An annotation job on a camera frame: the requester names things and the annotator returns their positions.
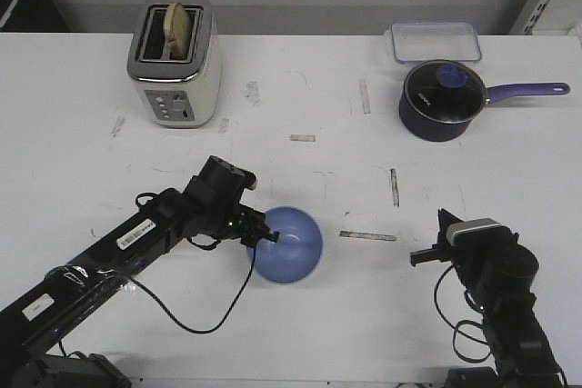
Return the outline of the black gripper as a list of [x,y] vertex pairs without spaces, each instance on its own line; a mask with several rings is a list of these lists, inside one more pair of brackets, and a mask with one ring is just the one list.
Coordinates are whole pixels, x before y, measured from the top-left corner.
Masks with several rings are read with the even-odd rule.
[[458,277],[464,279],[467,269],[463,266],[462,258],[467,250],[468,239],[466,237],[457,238],[464,221],[445,208],[438,210],[437,219],[439,231],[436,243],[428,249],[411,252],[409,262],[412,266],[432,261],[450,262],[454,266]]
[[247,247],[257,247],[262,240],[276,243],[280,233],[278,231],[269,233],[265,219],[264,213],[240,205],[226,218],[224,226],[217,233],[217,238],[220,240],[238,239],[242,245]]

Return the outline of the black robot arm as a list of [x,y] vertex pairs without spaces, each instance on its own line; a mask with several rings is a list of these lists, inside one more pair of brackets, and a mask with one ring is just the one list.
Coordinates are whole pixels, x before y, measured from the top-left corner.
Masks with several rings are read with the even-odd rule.
[[465,299],[479,313],[495,367],[472,360],[469,368],[448,371],[447,387],[565,387],[557,363],[533,308],[530,288],[537,258],[517,233],[490,219],[463,221],[446,209],[437,213],[436,243],[410,254],[410,263],[449,262],[465,288]]
[[279,233],[265,214],[242,205],[256,176],[211,156],[186,189],[149,194],[109,234],[1,312],[1,384],[4,387],[129,387],[131,381],[101,354],[54,356],[49,350],[125,284],[177,243],[199,234],[220,243],[256,247]]

